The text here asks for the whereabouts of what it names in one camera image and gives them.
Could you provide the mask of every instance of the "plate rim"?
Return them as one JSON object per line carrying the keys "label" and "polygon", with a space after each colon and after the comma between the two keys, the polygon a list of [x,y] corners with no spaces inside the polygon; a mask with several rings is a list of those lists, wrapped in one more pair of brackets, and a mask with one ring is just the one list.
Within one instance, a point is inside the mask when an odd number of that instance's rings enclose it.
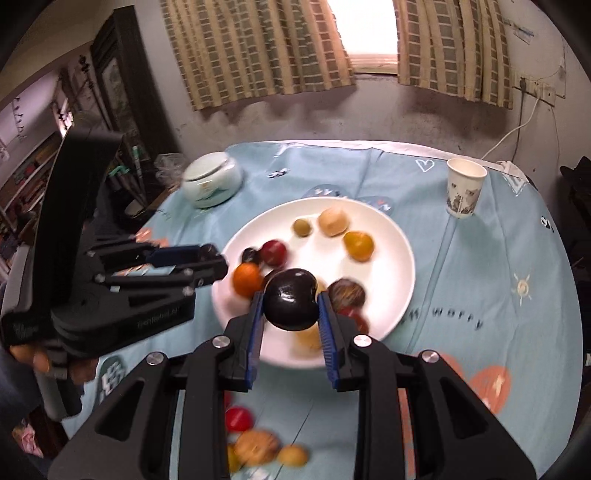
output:
{"label": "plate rim", "polygon": [[[228,240],[226,242],[226,245],[224,245],[224,248],[222,249],[222,251],[220,252],[224,258],[226,258],[226,250],[228,248],[228,245],[230,243],[232,243],[232,241],[238,236],[238,234],[240,232],[242,232],[242,230],[244,230],[248,225],[250,225],[251,223],[255,222],[259,217],[266,215],[269,212],[272,212],[273,210],[276,210],[280,207],[284,207],[285,205],[290,205],[292,203],[299,203],[299,202],[306,202],[306,201],[315,201],[315,200],[330,200],[333,202],[345,202],[345,203],[358,203],[364,207],[370,208],[372,209],[374,212],[379,213],[380,215],[382,215],[385,219],[387,219],[388,221],[390,221],[393,226],[395,227],[395,229],[398,231],[398,233],[401,235],[402,239],[404,240],[404,243],[407,247],[407,251],[410,253],[410,260],[411,260],[411,273],[412,273],[412,280],[411,280],[411,284],[410,284],[410,290],[408,293],[407,298],[404,300],[404,308],[402,309],[402,315],[397,319],[397,321],[392,325],[392,328],[390,328],[390,330],[384,335],[384,337],[381,339],[385,339],[387,336],[389,336],[394,329],[398,326],[398,324],[400,323],[400,321],[402,320],[402,317],[404,316],[404,313],[406,313],[406,311],[408,310],[408,306],[410,305],[410,301],[413,298],[413,294],[414,294],[414,287],[417,281],[417,269],[416,269],[416,262],[415,262],[415,258],[414,258],[414,251],[413,248],[410,244],[410,241],[408,240],[408,237],[406,236],[406,234],[404,233],[404,231],[402,230],[402,228],[399,226],[399,224],[397,224],[394,219],[388,215],[386,215],[384,212],[382,212],[381,210],[378,210],[377,208],[365,203],[365,202],[360,202],[358,200],[355,199],[350,199],[350,198],[344,198],[344,197],[306,197],[306,198],[302,198],[302,199],[296,199],[296,200],[290,200],[289,202],[284,202],[284,203],[280,203],[279,205],[275,205],[272,208],[269,208],[267,210],[265,210],[264,212],[258,214],[256,217],[254,217],[253,219],[251,219],[250,221],[248,221],[247,223],[245,223],[242,227],[240,227],[240,229],[234,234],[232,235],[232,237],[230,238],[230,240]],[[212,285],[212,306],[213,306],[213,312],[216,315],[217,318],[217,322],[218,324],[220,324],[220,326],[222,328],[225,328],[224,325],[222,325],[222,320],[220,319],[220,314],[214,299],[214,296],[219,295],[219,293],[216,293],[219,291],[220,289],[220,282],[221,281],[217,281]],[[266,364],[269,365],[273,365],[274,367],[280,367],[280,368],[288,368],[288,369],[292,369],[292,370],[312,370],[315,368],[321,368],[323,365],[318,365],[318,366],[309,366],[309,365],[287,365],[287,364],[278,364],[276,362],[271,362],[269,360],[263,359],[262,357],[260,357],[260,360]]]}

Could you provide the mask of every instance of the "striped curtain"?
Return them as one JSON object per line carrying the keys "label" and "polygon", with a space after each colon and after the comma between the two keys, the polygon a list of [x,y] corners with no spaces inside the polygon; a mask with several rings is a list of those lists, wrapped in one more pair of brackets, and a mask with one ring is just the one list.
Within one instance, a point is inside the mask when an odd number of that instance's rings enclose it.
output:
{"label": "striped curtain", "polygon": [[354,84],[326,0],[160,0],[194,110]]}
{"label": "striped curtain", "polygon": [[402,85],[513,108],[497,0],[394,0],[394,8]]}

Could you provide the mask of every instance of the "white paper cup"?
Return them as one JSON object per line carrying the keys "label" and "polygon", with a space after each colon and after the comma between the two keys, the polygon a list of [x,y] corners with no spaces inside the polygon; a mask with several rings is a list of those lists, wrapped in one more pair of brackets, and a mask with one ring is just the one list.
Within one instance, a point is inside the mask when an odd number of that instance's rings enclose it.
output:
{"label": "white paper cup", "polygon": [[470,216],[488,172],[482,165],[465,158],[451,158],[447,166],[447,211],[456,218]]}

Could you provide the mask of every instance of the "curtain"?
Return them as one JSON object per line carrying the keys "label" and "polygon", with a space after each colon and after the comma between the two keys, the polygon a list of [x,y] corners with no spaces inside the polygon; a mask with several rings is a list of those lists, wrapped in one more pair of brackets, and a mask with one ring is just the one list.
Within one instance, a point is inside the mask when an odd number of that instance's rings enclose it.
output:
{"label": "curtain", "polygon": [[326,0],[160,0],[194,110],[354,84]]}
{"label": "curtain", "polygon": [[497,0],[394,0],[398,81],[513,108],[513,78]]}

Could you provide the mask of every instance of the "white plate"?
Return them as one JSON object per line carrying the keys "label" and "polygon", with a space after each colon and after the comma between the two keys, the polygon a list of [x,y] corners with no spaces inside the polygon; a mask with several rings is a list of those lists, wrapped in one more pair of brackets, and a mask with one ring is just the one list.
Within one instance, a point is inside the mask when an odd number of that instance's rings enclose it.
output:
{"label": "white plate", "polygon": [[[328,238],[317,226],[316,218],[331,206],[340,206],[350,217],[350,230],[369,233],[375,252],[369,262],[350,259],[343,236]],[[313,225],[309,237],[299,238],[291,230],[297,218]],[[222,254],[228,262],[228,275],[212,287],[213,307],[223,327],[231,318],[248,311],[249,302],[232,287],[232,272],[240,264],[247,247],[260,248],[268,240],[283,241],[288,250],[287,268],[305,268],[326,285],[342,277],[361,283],[366,291],[363,315],[369,322],[369,334],[381,340],[398,324],[413,294],[415,270],[413,251],[400,227],[389,217],[365,203],[338,197],[315,197],[284,203],[248,222],[228,242]],[[302,356],[293,332],[267,323],[261,347],[261,360],[289,368],[324,366],[322,353]]]}

